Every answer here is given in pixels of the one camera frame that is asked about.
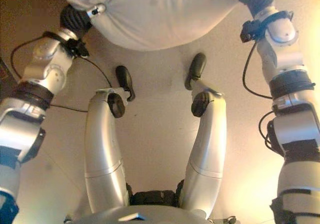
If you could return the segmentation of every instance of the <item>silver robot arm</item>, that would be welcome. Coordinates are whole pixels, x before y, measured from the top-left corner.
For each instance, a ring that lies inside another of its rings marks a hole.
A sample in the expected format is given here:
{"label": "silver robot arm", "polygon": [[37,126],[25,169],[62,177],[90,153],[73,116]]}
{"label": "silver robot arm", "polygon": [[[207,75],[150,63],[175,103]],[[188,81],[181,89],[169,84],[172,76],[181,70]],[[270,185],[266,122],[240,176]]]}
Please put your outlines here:
{"label": "silver robot arm", "polygon": [[73,59],[88,54],[80,39],[91,27],[87,14],[67,6],[60,20],[58,32],[43,34],[17,88],[0,105],[1,223],[11,223],[19,211],[20,167],[39,151],[51,100],[63,89]]}
{"label": "silver robot arm", "polygon": [[277,224],[320,221],[320,107],[289,12],[273,0],[240,0],[254,21],[243,26],[243,42],[256,40],[276,117],[268,124],[271,148],[284,157],[277,198],[271,209]]}

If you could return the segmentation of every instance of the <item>black wire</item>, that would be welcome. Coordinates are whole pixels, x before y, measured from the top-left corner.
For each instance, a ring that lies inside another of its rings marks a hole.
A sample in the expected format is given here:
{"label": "black wire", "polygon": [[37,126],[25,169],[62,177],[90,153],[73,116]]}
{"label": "black wire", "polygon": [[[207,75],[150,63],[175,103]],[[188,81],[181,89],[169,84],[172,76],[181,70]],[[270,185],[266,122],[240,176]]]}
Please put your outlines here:
{"label": "black wire", "polygon": [[27,44],[29,44],[29,43],[35,42],[35,41],[37,41],[37,40],[39,40],[39,39],[41,39],[41,38],[42,38],[42,36],[40,36],[40,37],[38,37],[38,38],[34,38],[34,39],[29,40],[29,41],[27,41],[27,42],[24,42],[24,43],[18,45],[17,47],[15,47],[15,48],[11,51],[11,54],[10,54],[10,64],[11,64],[11,67],[12,67],[12,69],[14,70],[15,74],[16,74],[19,78],[21,78],[21,75],[18,73],[18,71],[16,70],[15,65],[13,64],[13,63],[14,63],[14,55],[15,55],[15,52],[17,52],[21,47],[23,47],[23,46],[25,46],[25,45],[27,45]]}
{"label": "black wire", "polygon": [[86,58],[83,58],[83,57],[79,57],[79,58],[86,60],[87,62],[91,63],[94,67],[96,67],[96,68],[102,73],[102,75],[105,77],[105,79],[106,79],[106,81],[108,82],[110,88],[112,88],[112,85],[111,85],[108,77],[107,77],[106,74],[99,68],[99,66],[97,66],[95,63],[93,63],[93,62],[92,62],[91,60],[89,60],[89,59],[86,59]]}
{"label": "black wire", "polygon": [[71,107],[62,106],[62,105],[58,105],[58,104],[51,104],[50,107],[65,108],[65,109],[69,109],[69,110],[76,111],[76,112],[82,112],[82,113],[87,113],[88,112],[87,110],[71,108]]}
{"label": "black wire", "polygon": [[270,149],[271,151],[276,152],[272,147],[270,147],[270,146],[268,145],[268,137],[269,137],[269,134],[267,134],[266,137],[265,137],[265,139],[264,139],[264,145],[265,145],[268,149]]}
{"label": "black wire", "polygon": [[[11,54],[10,54],[10,64],[11,64],[11,67],[12,67],[12,69],[14,70],[15,74],[16,74],[20,79],[21,79],[21,75],[18,73],[18,71],[17,71],[17,69],[16,69],[16,67],[15,67],[15,65],[14,65],[14,55],[15,55],[15,53],[16,53],[21,47],[23,47],[23,46],[25,46],[25,45],[27,45],[27,44],[29,44],[29,43],[35,42],[35,41],[37,41],[37,40],[39,40],[39,39],[41,39],[41,38],[42,38],[42,36],[40,36],[40,37],[38,37],[38,38],[34,38],[34,39],[29,40],[29,41],[27,41],[27,42],[24,42],[24,43],[18,45],[17,47],[15,47],[15,48],[12,50],[12,52],[11,52]],[[94,67],[96,67],[96,68],[103,74],[103,76],[106,78],[106,80],[107,80],[108,84],[110,85],[110,87],[112,87],[112,85],[111,85],[108,77],[107,77],[107,76],[105,75],[105,73],[99,68],[99,66],[97,66],[95,63],[93,63],[93,62],[90,61],[89,59],[86,59],[86,58],[83,58],[83,57],[80,57],[80,58],[86,60],[87,62],[91,63]],[[51,104],[50,106],[51,106],[51,107],[57,107],[57,108],[65,108],[65,109],[72,110],[72,111],[76,111],[76,112],[83,112],[83,113],[87,113],[87,112],[88,112],[88,111],[86,111],[86,110],[81,110],[81,109],[77,109],[77,108],[62,106],[62,105],[58,105],[58,104]]]}
{"label": "black wire", "polygon": [[259,124],[258,124],[259,133],[260,133],[260,135],[263,137],[263,139],[264,139],[267,143],[270,143],[270,141],[267,139],[267,136],[268,136],[268,135],[265,136],[264,133],[262,132],[261,124],[262,124],[263,120],[264,120],[267,116],[269,116],[271,113],[273,113],[273,111],[270,111],[270,112],[267,112],[266,114],[264,114],[264,115],[262,116],[262,118],[260,119]]}
{"label": "black wire", "polygon": [[258,43],[258,41],[256,41],[255,43],[254,43],[254,45],[252,46],[252,49],[251,49],[251,51],[250,51],[250,53],[249,53],[249,55],[248,55],[248,58],[246,59],[246,64],[245,64],[245,66],[244,66],[244,71],[243,71],[243,74],[242,74],[242,84],[243,84],[243,86],[244,86],[244,88],[248,91],[248,92],[250,92],[250,93],[252,93],[253,95],[255,95],[255,96],[258,96],[258,97],[261,97],[261,98],[267,98],[267,99],[272,99],[272,97],[269,97],[269,96],[265,96],[265,95],[262,95],[262,94],[258,94],[258,93],[256,93],[256,92],[254,92],[254,91],[252,91],[251,89],[249,89],[248,87],[247,87],[247,84],[246,84],[246,73],[247,73],[247,69],[248,69],[248,65],[249,65],[249,63],[250,63],[250,59],[251,59],[251,56],[252,56],[252,54],[253,54],[253,52],[254,52],[254,50],[255,50],[255,47],[257,46],[257,43]]}

